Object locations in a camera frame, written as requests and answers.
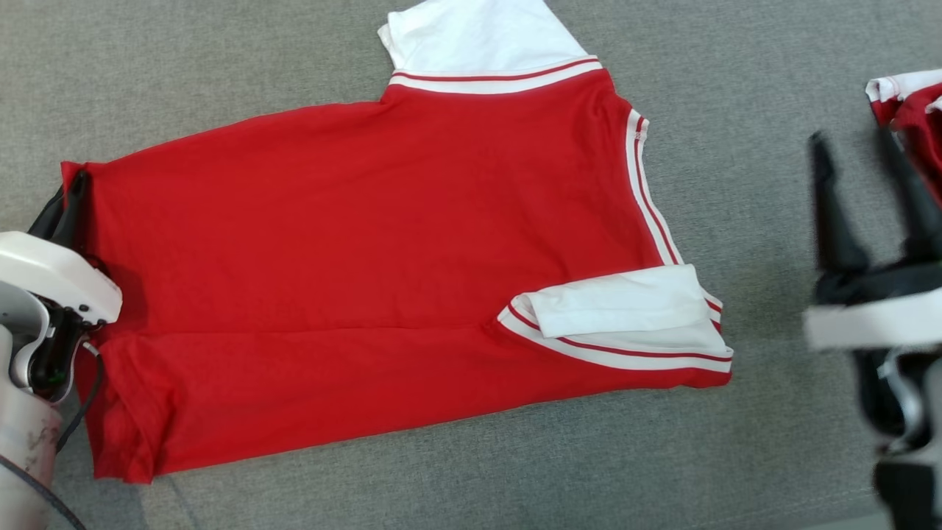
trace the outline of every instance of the white sleeve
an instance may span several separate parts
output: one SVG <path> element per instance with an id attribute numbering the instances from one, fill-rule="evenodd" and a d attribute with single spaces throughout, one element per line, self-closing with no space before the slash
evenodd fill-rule
<path id="1" fill-rule="evenodd" d="M 397 70 L 487 73 L 586 57 L 543 0 L 426 0 L 389 13 L 380 39 Z"/>

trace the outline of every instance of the garment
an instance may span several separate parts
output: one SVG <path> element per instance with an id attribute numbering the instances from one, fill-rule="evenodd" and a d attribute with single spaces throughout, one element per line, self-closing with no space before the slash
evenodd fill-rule
<path id="1" fill-rule="evenodd" d="M 96 336 L 96 476 L 729 380 L 647 121 L 542 0 L 429 0 L 380 37 L 378 102 L 63 164 L 91 175 L 87 250 L 124 298 Z"/>
<path id="2" fill-rule="evenodd" d="M 902 133 L 907 154 L 942 206 L 942 70 L 873 79 L 867 96 L 877 123 Z"/>

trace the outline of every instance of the gray fabric surface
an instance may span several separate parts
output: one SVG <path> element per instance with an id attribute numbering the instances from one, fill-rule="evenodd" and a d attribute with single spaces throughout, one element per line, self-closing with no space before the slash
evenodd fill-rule
<path id="1" fill-rule="evenodd" d="M 733 382 L 530 406 L 140 488 L 92 481 L 82 432 L 55 490 L 89 528 L 793 528 L 876 509 L 848 359 L 808 353 L 800 331 L 815 279 L 804 142 L 831 133 L 856 226 L 893 257 L 862 86 L 942 67 L 942 5 L 549 3 L 652 121 L 652 193 L 727 303 Z M 410 4 L 0 0 L 0 230 L 28 227 L 62 159 L 377 98 L 391 66 L 375 29 Z"/>

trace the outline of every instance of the red fabric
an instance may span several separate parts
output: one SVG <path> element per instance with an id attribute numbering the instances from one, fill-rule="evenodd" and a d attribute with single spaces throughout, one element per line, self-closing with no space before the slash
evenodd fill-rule
<path id="1" fill-rule="evenodd" d="M 915 91 L 896 110 L 892 126 L 905 133 L 907 154 L 942 205 L 942 110 L 926 107 L 942 97 L 942 84 Z"/>
<path id="2" fill-rule="evenodd" d="M 488 96 L 393 85 L 85 165 L 88 251 L 124 295 L 96 337 L 95 475 L 724 384 L 589 364 L 495 323 L 521 292 L 663 264 L 627 180 L 630 110 L 605 71 Z"/>

